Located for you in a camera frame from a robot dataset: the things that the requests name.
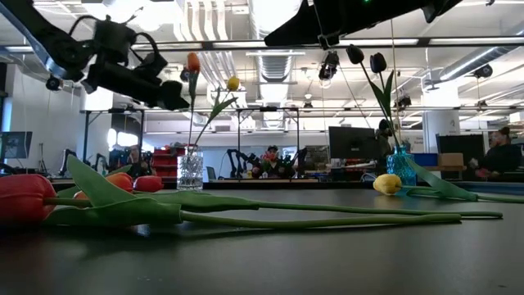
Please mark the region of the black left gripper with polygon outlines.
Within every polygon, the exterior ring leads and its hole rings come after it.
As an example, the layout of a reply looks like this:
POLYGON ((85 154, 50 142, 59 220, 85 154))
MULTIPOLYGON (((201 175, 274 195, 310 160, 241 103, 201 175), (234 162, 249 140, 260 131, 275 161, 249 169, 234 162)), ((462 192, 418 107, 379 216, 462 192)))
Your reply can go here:
POLYGON ((189 103, 180 97, 183 85, 175 80, 162 83, 158 77, 167 61, 148 33, 136 32, 107 18, 96 21, 92 44, 96 59, 82 81, 87 93, 103 88, 144 102, 149 107, 166 110, 189 108, 189 103), (138 57, 139 65, 131 69, 129 54, 134 53, 132 46, 140 37, 148 41, 152 52, 146 57, 138 57))

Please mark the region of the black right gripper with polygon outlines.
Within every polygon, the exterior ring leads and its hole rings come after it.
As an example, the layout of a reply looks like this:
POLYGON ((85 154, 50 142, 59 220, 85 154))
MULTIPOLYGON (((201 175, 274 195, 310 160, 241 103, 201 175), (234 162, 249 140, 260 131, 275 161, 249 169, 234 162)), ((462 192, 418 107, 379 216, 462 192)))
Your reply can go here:
POLYGON ((422 8, 420 0, 302 0, 297 13, 264 38, 266 46, 330 48, 353 34, 422 8))

